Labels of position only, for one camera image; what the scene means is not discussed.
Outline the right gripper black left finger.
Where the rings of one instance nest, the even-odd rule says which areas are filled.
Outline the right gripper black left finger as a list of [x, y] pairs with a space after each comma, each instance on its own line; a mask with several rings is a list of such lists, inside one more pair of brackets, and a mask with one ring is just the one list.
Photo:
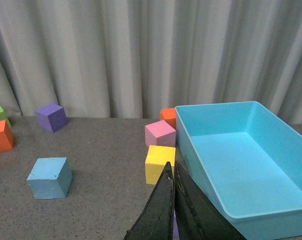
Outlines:
[[175, 182], [170, 162], [162, 173], [125, 240], [171, 240], [173, 238]]

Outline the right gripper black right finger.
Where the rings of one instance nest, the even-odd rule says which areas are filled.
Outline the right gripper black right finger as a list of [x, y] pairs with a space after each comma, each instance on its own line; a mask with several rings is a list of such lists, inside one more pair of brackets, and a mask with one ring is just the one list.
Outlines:
[[175, 213], [181, 240], [245, 239], [179, 163], [175, 165]]

